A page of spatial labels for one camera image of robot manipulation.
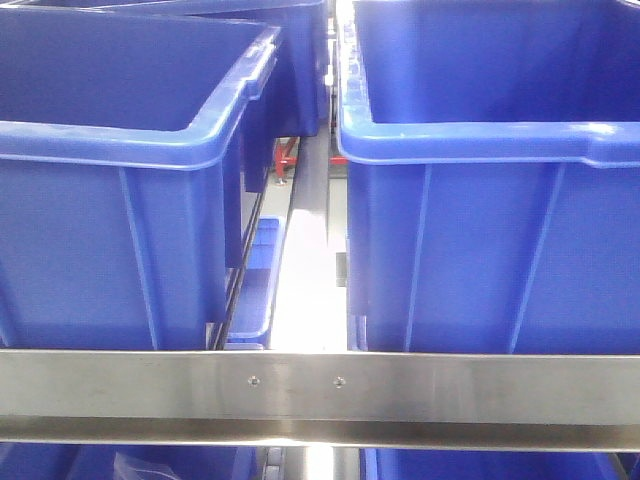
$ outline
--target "red metal part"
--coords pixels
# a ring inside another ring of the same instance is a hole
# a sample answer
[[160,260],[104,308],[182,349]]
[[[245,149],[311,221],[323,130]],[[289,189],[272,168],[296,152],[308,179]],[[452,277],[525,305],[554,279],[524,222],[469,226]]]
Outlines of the red metal part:
[[[291,155],[291,151],[298,141],[297,137],[291,137],[287,140],[287,142],[283,145],[280,141],[276,144],[275,150],[275,167],[276,167],[276,176],[278,177],[279,183],[284,183],[285,177],[285,168],[290,165],[295,165],[298,162],[298,157],[294,157]],[[346,165],[347,159],[342,155],[336,155],[331,157],[330,159],[331,165]]]

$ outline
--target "bin lip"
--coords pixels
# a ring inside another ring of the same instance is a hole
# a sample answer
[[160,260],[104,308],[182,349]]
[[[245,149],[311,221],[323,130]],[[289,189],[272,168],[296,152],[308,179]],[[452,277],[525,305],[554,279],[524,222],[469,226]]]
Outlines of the bin lip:
[[[2,9],[20,10],[21,15],[30,12],[28,14],[143,18],[58,7],[0,5],[0,13]],[[144,22],[149,21],[246,24],[260,26],[262,31],[184,129],[135,130],[0,120],[0,159],[168,170],[197,170],[219,163],[247,103],[260,97],[271,75],[281,43],[281,28],[246,20],[180,16],[144,17]]]
[[205,15],[230,11],[271,10],[321,5],[325,0],[151,0],[144,3],[90,7],[95,10],[158,13],[171,15]]
[[640,167],[640,122],[375,123],[355,31],[353,3],[338,19],[338,147],[368,165],[583,163]]
[[260,217],[260,220],[271,220],[277,222],[276,239],[273,242],[273,258],[271,259],[271,265],[269,266],[269,281],[267,285],[267,306],[269,307],[260,327],[252,332],[235,332],[231,331],[233,323],[227,334],[228,340],[251,340],[259,339],[271,328],[271,311],[273,307],[273,299],[276,294],[276,286],[278,283],[278,272],[280,270],[280,261],[282,260],[282,244],[284,243],[285,221],[282,217],[275,215],[265,215]]

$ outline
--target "shelving rack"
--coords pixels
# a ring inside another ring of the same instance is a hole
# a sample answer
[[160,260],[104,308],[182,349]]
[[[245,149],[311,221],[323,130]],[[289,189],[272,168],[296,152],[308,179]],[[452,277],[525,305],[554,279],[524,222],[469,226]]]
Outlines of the shelving rack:
[[[309,257],[300,242],[326,243],[329,142],[324,127],[300,144],[288,232],[309,215],[320,228],[287,236],[276,331],[336,333],[310,321],[324,301],[308,283],[321,262],[293,268]],[[0,440],[640,450],[638,356],[284,350],[0,350]],[[351,467],[339,475],[355,478],[357,455],[340,455]]]

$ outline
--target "plastic bag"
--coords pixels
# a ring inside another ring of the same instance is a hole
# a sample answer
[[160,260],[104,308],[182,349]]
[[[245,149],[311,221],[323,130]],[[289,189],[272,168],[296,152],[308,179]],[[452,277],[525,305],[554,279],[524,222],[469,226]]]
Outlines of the plastic bag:
[[113,480],[181,480],[168,465],[145,462],[116,453]]

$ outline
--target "plastic storage bin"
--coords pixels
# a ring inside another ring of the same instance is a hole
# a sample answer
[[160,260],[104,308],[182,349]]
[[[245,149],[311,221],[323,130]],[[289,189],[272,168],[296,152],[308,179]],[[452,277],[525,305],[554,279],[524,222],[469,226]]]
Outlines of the plastic storage bin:
[[620,480],[601,453],[363,450],[362,480]]
[[[282,27],[268,111],[275,136],[313,136],[328,114],[325,0],[22,0],[29,5],[105,7],[129,13],[242,18]],[[269,161],[273,151],[268,152]]]
[[249,480],[249,447],[0,444],[0,478],[21,480]]
[[0,478],[63,479],[77,451],[75,445],[0,443]]
[[228,348],[269,346],[269,328],[280,270],[284,221],[263,217],[258,222],[238,304],[231,320]]
[[361,348],[639,353],[640,9],[354,5],[339,141]]
[[205,346],[225,318],[225,254],[241,249],[243,113],[277,38],[241,21],[0,8],[6,346]]
[[89,445],[80,448],[64,480],[249,480],[255,448]]

